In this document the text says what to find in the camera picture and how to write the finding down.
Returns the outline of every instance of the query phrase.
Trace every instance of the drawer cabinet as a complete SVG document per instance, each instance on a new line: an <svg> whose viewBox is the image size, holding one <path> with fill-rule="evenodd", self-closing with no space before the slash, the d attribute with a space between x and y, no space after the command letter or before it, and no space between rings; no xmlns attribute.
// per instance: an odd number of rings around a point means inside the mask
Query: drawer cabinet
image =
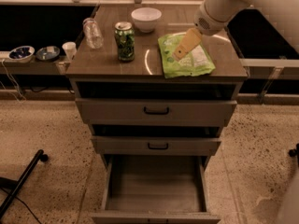
<svg viewBox="0 0 299 224"><path fill-rule="evenodd" d="M149 34L135 33L135 59L117 59L111 24L134 5L101 5L95 19L105 45L82 43L66 74L107 184L94 223L215 224L208 208L204 170L234 113L247 78L225 31L203 36L216 69L199 77L164 78L159 37L192 26L198 5L150 5L163 12Z"/></svg>
<svg viewBox="0 0 299 224"><path fill-rule="evenodd" d="M95 223L214 224L200 157L114 155Z"/></svg>

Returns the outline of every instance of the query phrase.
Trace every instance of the open drawer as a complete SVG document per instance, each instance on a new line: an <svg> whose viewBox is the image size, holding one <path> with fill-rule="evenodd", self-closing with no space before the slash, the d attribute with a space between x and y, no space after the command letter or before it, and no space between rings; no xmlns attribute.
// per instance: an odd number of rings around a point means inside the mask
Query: open drawer
<svg viewBox="0 0 299 224"><path fill-rule="evenodd" d="M94 223L214 224L200 157L114 155Z"/></svg>

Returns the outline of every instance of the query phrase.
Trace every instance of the white bowl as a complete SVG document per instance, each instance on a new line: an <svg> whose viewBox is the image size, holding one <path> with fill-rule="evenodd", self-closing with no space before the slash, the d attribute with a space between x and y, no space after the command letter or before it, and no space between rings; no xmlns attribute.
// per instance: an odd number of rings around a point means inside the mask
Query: white bowl
<svg viewBox="0 0 299 224"><path fill-rule="evenodd" d="M9 53L9 59L18 63L29 63L33 58L35 49L30 46L15 48Z"/></svg>
<svg viewBox="0 0 299 224"><path fill-rule="evenodd" d="M162 13L160 10L151 7L142 7L131 13L134 25L143 33L150 33L157 25Z"/></svg>

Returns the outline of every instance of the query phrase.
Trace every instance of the white container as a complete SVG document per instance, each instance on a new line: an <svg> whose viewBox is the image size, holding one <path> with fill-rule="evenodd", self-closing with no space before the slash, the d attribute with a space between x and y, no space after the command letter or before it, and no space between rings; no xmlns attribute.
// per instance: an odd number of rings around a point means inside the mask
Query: white container
<svg viewBox="0 0 299 224"><path fill-rule="evenodd" d="M68 60L72 61L77 52L76 43L72 41L65 42L63 44L63 49Z"/></svg>
<svg viewBox="0 0 299 224"><path fill-rule="evenodd" d="M150 33L155 29L162 12L156 8L142 7L134 10L131 16L135 28L143 33Z"/></svg>

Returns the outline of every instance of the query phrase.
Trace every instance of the wooden countertop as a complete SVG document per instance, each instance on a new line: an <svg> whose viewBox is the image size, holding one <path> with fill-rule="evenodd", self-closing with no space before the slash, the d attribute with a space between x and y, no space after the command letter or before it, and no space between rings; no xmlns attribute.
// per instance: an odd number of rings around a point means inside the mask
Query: wooden countertop
<svg viewBox="0 0 299 224"><path fill-rule="evenodd" d="M102 5L95 19L100 24L105 43L100 49L90 49L83 39L75 59L70 64L68 77L143 77L164 79L158 38L162 35L185 32L192 27L196 5L150 5L162 11L162 18L154 32L143 34L135 29L135 59L129 63L118 60L114 40L114 25L118 21L132 21L131 12L141 5ZM208 76L193 78L244 80L247 75L224 31L203 37L204 46L216 69Z"/></svg>

